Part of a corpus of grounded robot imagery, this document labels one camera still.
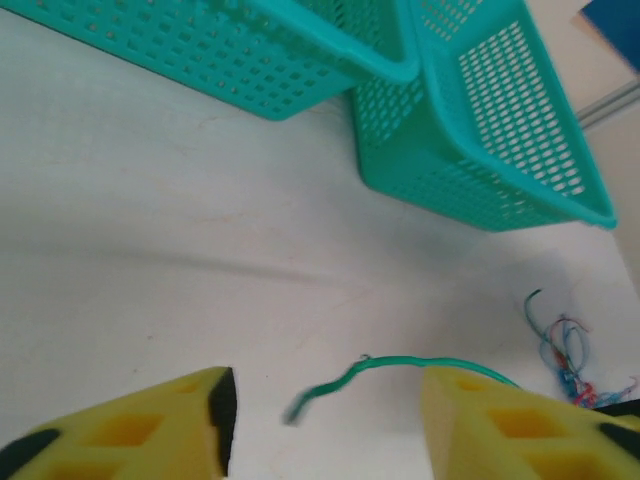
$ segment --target plastic basket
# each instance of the plastic basket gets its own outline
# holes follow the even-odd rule
[[[285,119],[419,58],[405,0],[0,0],[257,115]]]
[[[522,0],[410,0],[422,74],[354,94],[372,188],[492,231],[616,218]]]

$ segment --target black foam edge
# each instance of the black foam edge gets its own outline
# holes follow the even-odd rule
[[[0,480],[9,480],[61,434],[60,430],[48,428],[21,437],[6,445],[0,450]]]
[[[640,400],[631,400],[606,407],[594,408],[594,411],[604,413],[610,417],[622,417],[623,415],[640,417]]]
[[[613,423],[601,423],[598,429],[618,447],[640,461],[640,433]]]
[[[209,421],[218,432],[218,461],[225,476],[229,475],[233,432],[238,412],[236,382],[231,368],[222,375],[208,397]]]

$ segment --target blue object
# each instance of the blue object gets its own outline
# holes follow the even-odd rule
[[[419,60],[406,0],[0,0],[0,7],[272,120]]]
[[[640,0],[593,0],[582,13],[640,71]]]

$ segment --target tangled colorful wires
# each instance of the tangled colorful wires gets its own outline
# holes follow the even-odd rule
[[[540,357],[555,373],[569,401],[585,408],[599,408],[626,399],[638,387],[638,377],[631,377],[633,383],[623,390],[599,393],[596,386],[582,375],[589,360],[589,329],[580,320],[564,314],[542,329],[531,313],[531,301],[540,292],[542,290],[538,289],[525,299],[524,315],[540,338]]]

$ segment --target white wall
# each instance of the white wall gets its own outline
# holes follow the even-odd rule
[[[640,102],[598,125],[588,138],[618,211],[618,244],[640,291]]]

